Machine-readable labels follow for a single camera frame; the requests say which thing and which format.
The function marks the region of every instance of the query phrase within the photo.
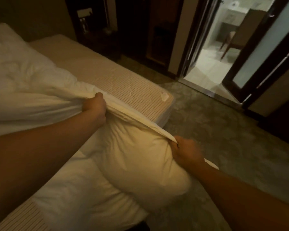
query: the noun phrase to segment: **headboard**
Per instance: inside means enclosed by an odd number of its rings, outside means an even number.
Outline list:
[[[0,0],[0,22],[28,42],[55,34],[76,40],[64,0]]]

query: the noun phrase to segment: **person's right hand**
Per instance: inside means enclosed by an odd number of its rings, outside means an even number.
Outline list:
[[[83,102],[83,112],[92,111],[96,114],[97,122],[99,126],[102,126],[106,122],[106,101],[103,98],[103,93],[97,92],[91,99],[87,99]]]
[[[201,167],[205,161],[200,147],[193,141],[180,136],[174,136],[178,144],[169,141],[172,156],[174,160],[186,171],[194,170],[195,167]]]

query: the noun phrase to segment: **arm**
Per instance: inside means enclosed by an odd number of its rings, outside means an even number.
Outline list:
[[[0,221],[41,188],[106,121],[102,93],[48,126],[0,136]]]
[[[175,161],[196,177],[233,230],[289,230],[289,205],[209,166],[193,140],[170,142]]]

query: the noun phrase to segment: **brown chair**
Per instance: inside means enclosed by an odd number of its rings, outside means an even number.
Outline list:
[[[265,15],[266,12],[262,10],[250,9],[248,11],[238,30],[236,32],[230,32],[219,49],[221,50],[226,43],[228,44],[221,60],[230,48],[241,50],[245,47]]]

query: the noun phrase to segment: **patterned carpet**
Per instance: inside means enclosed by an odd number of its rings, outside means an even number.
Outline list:
[[[289,203],[289,144],[244,114],[130,58],[122,56],[117,63],[175,96],[165,130],[196,140],[221,171]],[[147,223],[152,231],[230,230],[196,180],[187,194],[151,214]]]

